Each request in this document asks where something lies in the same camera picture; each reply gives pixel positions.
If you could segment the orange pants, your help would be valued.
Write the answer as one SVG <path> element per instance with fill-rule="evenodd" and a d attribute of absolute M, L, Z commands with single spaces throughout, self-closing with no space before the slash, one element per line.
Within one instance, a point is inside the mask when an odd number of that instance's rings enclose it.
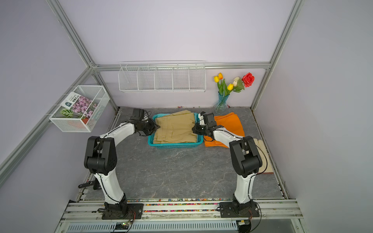
<path fill-rule="evenodd" d="M 229 113 L 224 116 L 215 116 L 214 119 L 217 125 L 223 126 L 226 130 L 230 131 L 231 133 L 238 135 L 238 136 L 245 136 L 243 126 L 237 114 Z M 212 138 L 208 136 L 204 136 L 204 142 L 205 142 L 206 147 L 227 148 L 227 146 L 224 145 L 223 143 L 215 141 L 215 140 L 213 141 Z"/>

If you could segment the khaki long pants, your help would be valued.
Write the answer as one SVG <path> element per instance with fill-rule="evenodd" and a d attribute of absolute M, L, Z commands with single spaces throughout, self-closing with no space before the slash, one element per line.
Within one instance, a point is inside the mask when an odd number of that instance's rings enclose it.
<path fill-rule="evenodd" d="M 159 128 L 154 134 L 154 144 L 196 143 L 198 141 L 198 136 L 192 131 L 195 126 L 195 114 L 188 110 L 157 117 L 155 123 Z"/>

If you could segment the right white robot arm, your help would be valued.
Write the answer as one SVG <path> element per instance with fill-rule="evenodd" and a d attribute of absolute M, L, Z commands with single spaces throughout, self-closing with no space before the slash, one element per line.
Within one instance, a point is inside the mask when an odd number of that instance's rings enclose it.
<path fill-rule="evenodd" d="M 247 204 L 252 198 L 254 177 L 263 166 L 261 149 L 250 136 L 238 136 L 222 126 L 201 125 L 196 123 L 192 128 L 195 134 L 207 136 L 230 149 L 233 169 L 237 174 L 237 185 L 234 198 L 238 204 Z"/>

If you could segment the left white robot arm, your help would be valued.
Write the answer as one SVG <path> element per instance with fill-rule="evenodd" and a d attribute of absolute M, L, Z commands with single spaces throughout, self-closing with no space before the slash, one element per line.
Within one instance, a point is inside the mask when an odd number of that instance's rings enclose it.
<path fill-rule="evenodd" d="M 98 180 L 108 205 L 126 202 L 124 191 L 116 176 L 117 145 L 135 133 L 150 136 L 159 128 L 160 126 L 152 119 L 130 120 L 101 136 L 88 138 L 84 166 Z"/>

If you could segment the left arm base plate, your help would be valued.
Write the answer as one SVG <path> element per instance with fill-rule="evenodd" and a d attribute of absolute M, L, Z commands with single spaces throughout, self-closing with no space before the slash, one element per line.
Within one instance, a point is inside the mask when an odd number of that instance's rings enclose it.
<path fill-rule="evenodd" d="M 113 219 L 127 219 L 136 220 L 141 219 L 143 214 L 144 204 L 130 203 L 130 204 L 107 204 L 105 208 L 99 208 L 97 211 L 102 213 L 103 220 Z"/>

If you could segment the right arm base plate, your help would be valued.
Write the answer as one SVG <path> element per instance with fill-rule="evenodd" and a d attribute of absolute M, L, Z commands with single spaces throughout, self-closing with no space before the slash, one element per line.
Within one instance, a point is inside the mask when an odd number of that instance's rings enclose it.
<path fill-rule="evenodd" d="M 236 201 L 229 203 L 219 203 L 216 209 L 222 218 L 237 218 L 237 217 L 259 217 L 260 211 L 257 203 L 250 201 L 248 203 L 240 204 Z"/>

